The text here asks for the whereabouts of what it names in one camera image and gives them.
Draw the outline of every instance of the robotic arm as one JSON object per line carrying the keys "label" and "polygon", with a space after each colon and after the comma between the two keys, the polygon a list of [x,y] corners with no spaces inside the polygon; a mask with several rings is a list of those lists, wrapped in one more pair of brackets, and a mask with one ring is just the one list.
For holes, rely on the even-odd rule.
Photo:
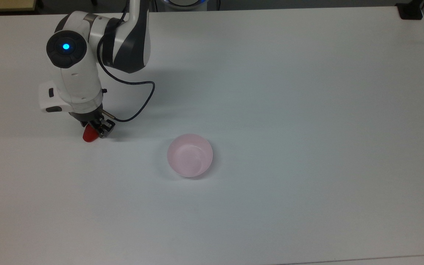
{"label": "robotic arm", "polygon": [[106,90],[96,62],[127,73],[145,67],[150,57],[148,5],[148,0],[130,0],[126,22],[80,11],[64,17],[47,42],[53,80],[39,86],[42,111],[68,112],[99,137],[108,136],[115,123],[104,114],[115,117],[103,110]]}

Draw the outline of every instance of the red object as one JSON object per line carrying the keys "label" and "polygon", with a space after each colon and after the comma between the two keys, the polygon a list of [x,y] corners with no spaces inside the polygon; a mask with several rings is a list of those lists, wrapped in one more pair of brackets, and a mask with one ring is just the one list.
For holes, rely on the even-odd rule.
{"label": "red object", "polygon": [[83,134],[84,141],[92,142],[96,140],[98,137],[99,137],[99,134],[93,127],[91,127],[91,125],[87,124],[86,127],[84,127],[84,134]]}

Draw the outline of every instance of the black object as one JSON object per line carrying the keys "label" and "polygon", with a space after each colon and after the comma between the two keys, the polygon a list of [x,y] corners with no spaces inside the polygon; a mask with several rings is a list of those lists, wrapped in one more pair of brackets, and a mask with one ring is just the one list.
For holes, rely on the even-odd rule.
{"label": "black object", "polygon": [[79,120],[80,122],[89,122],[92,120],[100,120],[100,119],[104,119],[104,116],[102,114],[102,104],[101,106],[99,106],[97,109],[88,112],[88,113],[75,113],[75,112],[70,112],[69,113],[73,118]]}
{"label": "black object", "polygon": [[45,109],[45,111],[47,111],[47,112],[60,112],[60,111],[62,111],[62,108],[60,108],[59,106],[48,107],[48,108]]}
{"label": "black object", "polygon": [[86,40],[79,33],[62,30],[47,42],[47,55],[56,67],[70,68],[86,55]]}
{"label": "black object", "polygon": [[423,0],[412,0],[408,4],[397,3],[395,6],[398,8],[402,20],[421,20],[423,18],[420,8],[422,2]]}

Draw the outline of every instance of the pink bowl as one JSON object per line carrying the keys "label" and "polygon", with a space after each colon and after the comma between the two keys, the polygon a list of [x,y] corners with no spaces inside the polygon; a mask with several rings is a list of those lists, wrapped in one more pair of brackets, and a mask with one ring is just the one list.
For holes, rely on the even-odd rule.
{"label": "pink bowl", "polygon": [[197,134],[183,134],[168,148],[168,163],[183,177],[199,176],[212,163],[212,146]]}

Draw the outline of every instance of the black cable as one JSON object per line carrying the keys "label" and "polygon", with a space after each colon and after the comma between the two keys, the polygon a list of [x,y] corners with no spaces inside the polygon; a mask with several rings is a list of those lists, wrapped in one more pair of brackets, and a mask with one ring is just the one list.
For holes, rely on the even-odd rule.
{"label": "black cable", "polygon": [[[124,9],[124,13],[123,13],[123,15],[122,15],[122,17],[125,17],[125,13],[126,13],[126,10],[127,10],[127,7],[128,6],[126,6],[126,8]],[[117,119],[116,117],[114,117],[113,119],[115,120],[115,121],[117,121],[117,122],[121,122],[121,123],[126,123],[126,122],[129,122],[129,121],[131,121],[131,120],[133,120],[133,119],[135,119],[135,117],[137,117],[138,116],[138,114],[140,114],[140,112],[142,112],[143,111],[143,109],[146,107],[146,105],[148,104],[148,101],[150,101],[150,99],[151,99],[151,97],[153,96],[153,92],[155,92],[155,82],[153,82],[153,81],[143,81],[143,82],[128,82],[128,81],[124,81],[124,80],[122,80],[122,79],[119,79],[119,78],[117,78],[117,77],[115,77],[113,74],[111,74],[107,69],[106,69],[106,67],[104,66],[104,64],[102,63],[102,59],[101,59],[101,45],[102,45],[102,42],[104,41],[104,35],[101,37],[101,39],[99,40],[99,43],[98,43],[98,47],[97,47],[97,49],[96,49],[96,55],[97,55],[97,57],[98,57],[98,62],[99,62],[99,65],[101,65],[101,68],[104,70],[104,72],[106,72],[106,74],[107,75],[109,75],[113,80],[116,80],[117,82],[121,82],[121,83],[123,83],[123,84],[128,84],[128,85],[143,85],[143,84],[152,84],[152,92],[150,92],[150,95],[148,96],[148,98],[146,99],[146,101],[145,101],[145,103],[143,104],[143,106],[140,108],[140,110],[134,115],[134,116],[132,116],[132,117],[130,117],[130,118],[128,118],[128,119],[126,119],[126,120],[122,120],[122,119]]]}
{"label": "black cable", "polygon": [[117,22],[117,24],[116,24],[116,28],[117,28],[118,26],[120,26],[120,24],[121,24],[122,22],[124,22],[124,20],[123,20],[123,19],[125,18],[125,15],[127,14],[129,4],[130,4],[130,1],[129,1],[129,0],[127,0],[127,1],[125,2],[124,9],[122,10],[122,17],[121,17],[121,19]]}

